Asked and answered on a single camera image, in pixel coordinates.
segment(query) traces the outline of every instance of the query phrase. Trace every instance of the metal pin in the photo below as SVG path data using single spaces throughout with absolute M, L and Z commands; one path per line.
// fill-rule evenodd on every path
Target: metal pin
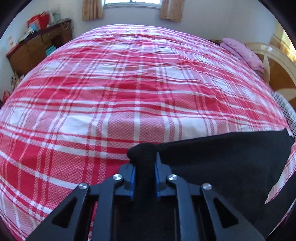
M 202 188 L 205 189 L 205 190 L 211 190 L 212 189 L 212 185 L 209 184 L 209 183 L 204 183 L 202 185 Z
M 78 185 L 78 188 L 79 189 L 86 189 L 88 187 L 88 184 L 87 183 L 80 183 L 79 185 Z
M 115 174 L 115 175 L 113 176 L 113 179 L 116 180 L 116 181 L 119 181 L 119 180 L 122 179 L 122 175 L 120 175 L 120 174 Z
M 175 175 L 175 174 L 170 174 L 170 175 L 168 175 L 168 179 L 169 179 L 170 181 L 175 181 L 175 180 L 177 180 L 177 178 L 178 178 L 178 176 Z

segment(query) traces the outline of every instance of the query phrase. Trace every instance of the patterned curtain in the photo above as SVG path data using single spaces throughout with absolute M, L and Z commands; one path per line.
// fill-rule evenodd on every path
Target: patterned curtain
M 160 9 L 160 18 L 181 22 L 184 0 L 163 0 Z
M 83 0 L 82 20 L 104 17 L 104 0 Z

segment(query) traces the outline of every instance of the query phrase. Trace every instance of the bed sheet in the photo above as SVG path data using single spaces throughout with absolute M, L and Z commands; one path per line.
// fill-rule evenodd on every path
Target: bed sheet
M 136 144 L 284 128 L 270 87 L 220 46 L 100 27 L 42 61 L 0 110 L 0 217 L 24 240 L 77 184 L 115 174 Z M 266 202 L 295 172 L 295 151 Z

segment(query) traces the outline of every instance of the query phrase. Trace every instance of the wooden headboard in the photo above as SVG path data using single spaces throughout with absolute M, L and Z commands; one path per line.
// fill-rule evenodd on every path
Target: wooden headboard
M 263 61 L 266 73 L 264 80 L 281 93 L 296 110 L 296 65 L 278 48 L 264 43 L 247 43 Z

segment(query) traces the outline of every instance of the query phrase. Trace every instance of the wooden dresser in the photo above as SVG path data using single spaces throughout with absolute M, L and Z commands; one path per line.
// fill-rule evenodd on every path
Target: wooden dresser
M 48 47 L 54 45 L 59 48 L 70 40 L 72 40 L 72 28 L 71 20 L 68 20 L 29 35 L 10 50 L 6 57 L 12 70 L 21 77 L 46 58 L 45 51 Z

